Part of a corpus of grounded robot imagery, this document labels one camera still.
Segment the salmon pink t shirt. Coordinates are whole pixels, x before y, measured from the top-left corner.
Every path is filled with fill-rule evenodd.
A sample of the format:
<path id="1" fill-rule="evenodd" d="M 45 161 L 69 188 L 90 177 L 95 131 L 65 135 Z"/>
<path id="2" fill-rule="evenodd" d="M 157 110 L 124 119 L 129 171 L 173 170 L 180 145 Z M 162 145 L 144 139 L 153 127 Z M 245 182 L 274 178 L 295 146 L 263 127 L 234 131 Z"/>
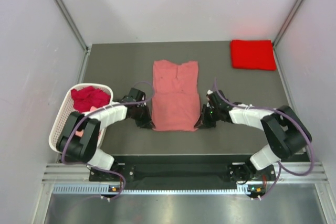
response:
<path id="1" fill-rule="evenodd" d="M 196 131 L 194 125 L 201 111 L 197 80 L 196 61 L 180 65 L 167 60 L 154 62 L 152 121 L 155 131 Z"/>

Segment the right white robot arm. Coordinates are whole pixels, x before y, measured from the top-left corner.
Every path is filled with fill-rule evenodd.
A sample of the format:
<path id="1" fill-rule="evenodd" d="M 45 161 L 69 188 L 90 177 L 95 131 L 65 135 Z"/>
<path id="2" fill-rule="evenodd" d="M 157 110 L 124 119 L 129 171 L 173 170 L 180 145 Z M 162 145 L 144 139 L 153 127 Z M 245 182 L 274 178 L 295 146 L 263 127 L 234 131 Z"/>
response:
<path id="1" fill-rule="evenodd" d="M 203 105 L 194 125 L 196 129 L 210 129 L 218 121 L 223 121 L 262 130 L 266 136 L 267 145 L 242 165 L 244 181 L 258 179 L 268 166 L 288 159 L 311 145 L 311 134 L 289 106 L 271 109 L 231 103 L 221 90 L 209 90 L 206 97 L 207 104 Z"/>

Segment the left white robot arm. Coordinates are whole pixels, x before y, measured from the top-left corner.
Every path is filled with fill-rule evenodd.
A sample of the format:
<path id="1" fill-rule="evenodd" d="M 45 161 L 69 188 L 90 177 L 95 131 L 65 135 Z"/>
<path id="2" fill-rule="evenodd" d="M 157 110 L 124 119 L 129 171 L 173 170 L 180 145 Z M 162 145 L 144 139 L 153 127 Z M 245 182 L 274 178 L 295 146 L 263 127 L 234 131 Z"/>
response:
<path id="1" fill-rule="evenodd" d="M 126 119 L 133 119 L 141 129 L 154 129 L 148 101 L 143 91 L 131 88 L 120 102 L 110 102 L 91 112 L 71 112 L 56 142 L 62 161 L 67 157 L 100 171 L 107 180 L 116 179 L 118 163 L 98 147 L 100 132 Z"/>

